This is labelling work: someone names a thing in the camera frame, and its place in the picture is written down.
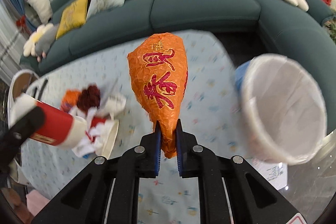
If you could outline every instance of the patterned tablecloth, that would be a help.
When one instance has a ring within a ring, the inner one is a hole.
[[[184,131],[196,136],[199,144],[222,157],[242,155],[241,113],[235,91],[235,68],[217,38],[203,31],[175,32],[182,37],[188,57],[189,81],[181,106]],[[124,43],[67,64],[34,82],[48,84],[42,101],[59,108],[66,89],[82,89],[90,83],[115,83],[115,91],[127,98],[125,111],[118,115],[119,131],[111,158],[118,157],[152,132],[148,114],[131,89],[127,54],[145,38]],[[28,140],[22,146],[22,170],[31,184],[47,198],[53,198],[92,159],[77,158],[71,150]],[[176,157],[161,154],[156,179],[141,179],[138,223],[199,223],[197,179],[181,179]]]

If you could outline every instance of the sticker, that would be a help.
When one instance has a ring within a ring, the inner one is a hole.
[[[269,164],[261,160],[252,159],[251,164],[275,189],[287,186],[287,164]]]
[[[55,139],[48,138],[40,134],[34,134],[33,136],[31,136],[31,138],[35,141],[39,141],[39,142],[46,143],[46,144],[52,144],[55,141]]]
[[[302,217],[300,213],[297,213],[286,224],[307,224],[307,222],[305,221],[305,219]]]

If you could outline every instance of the gray plush mouse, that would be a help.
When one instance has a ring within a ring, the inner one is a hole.
[[[55,42],[58,28],[59,24],[56,24],[47,30],[35,45],[35,53],[37,55],[38,62],[41,62],[41,57],[46,57],[51,45]]]

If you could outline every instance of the orange wrapper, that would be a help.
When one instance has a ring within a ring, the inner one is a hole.
[[[175,129],[188,81],[187,56],[182,38],[154,34],[127,56],[132,89],[153,122],[159,121],[161,149],[176,156]]]
[[[80,94],[80,90],[67,90],[62,98],[60,109],[68,113],[70,109],[77,104]]]

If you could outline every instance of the paper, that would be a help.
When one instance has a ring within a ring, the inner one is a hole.
[[[251,164],[275,189],[280,190],[287,186],[287,164],[269,164],[252,159]]]

